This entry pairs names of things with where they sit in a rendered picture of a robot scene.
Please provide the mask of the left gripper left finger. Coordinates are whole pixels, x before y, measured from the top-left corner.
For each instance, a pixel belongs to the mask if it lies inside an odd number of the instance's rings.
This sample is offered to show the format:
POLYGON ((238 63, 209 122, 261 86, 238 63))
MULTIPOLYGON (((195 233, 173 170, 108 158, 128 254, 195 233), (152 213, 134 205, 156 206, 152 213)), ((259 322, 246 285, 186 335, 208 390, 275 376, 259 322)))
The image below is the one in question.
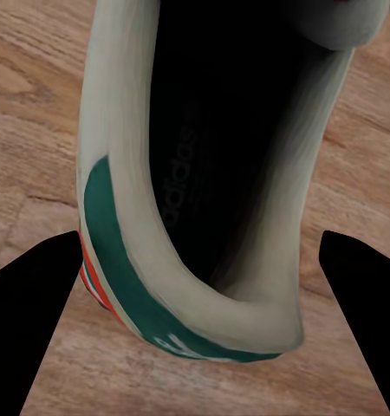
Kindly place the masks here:
POLYGON ((0 270, 0 416, 21 416, 82 264, 70 231, 0 270))

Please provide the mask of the gym shoe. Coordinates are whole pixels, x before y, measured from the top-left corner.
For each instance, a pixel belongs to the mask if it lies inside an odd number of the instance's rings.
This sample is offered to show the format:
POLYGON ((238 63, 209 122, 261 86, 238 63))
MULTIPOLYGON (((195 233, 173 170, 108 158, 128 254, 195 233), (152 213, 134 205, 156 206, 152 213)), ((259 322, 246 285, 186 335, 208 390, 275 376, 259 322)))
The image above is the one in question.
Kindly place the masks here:
POLYGON ((149 346, 304 343, 300 223, 355 48, 390 0, 97 0, 76 155, 80 275, 149 346))

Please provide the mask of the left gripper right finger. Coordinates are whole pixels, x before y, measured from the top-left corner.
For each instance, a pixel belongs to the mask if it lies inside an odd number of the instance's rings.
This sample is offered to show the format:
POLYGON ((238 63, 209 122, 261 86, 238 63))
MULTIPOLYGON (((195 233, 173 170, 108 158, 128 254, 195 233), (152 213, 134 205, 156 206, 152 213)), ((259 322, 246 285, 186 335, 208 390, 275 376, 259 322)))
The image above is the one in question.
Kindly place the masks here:
POLYGON ((319 262, 390 410, 390 258, 324 231, 319 262))

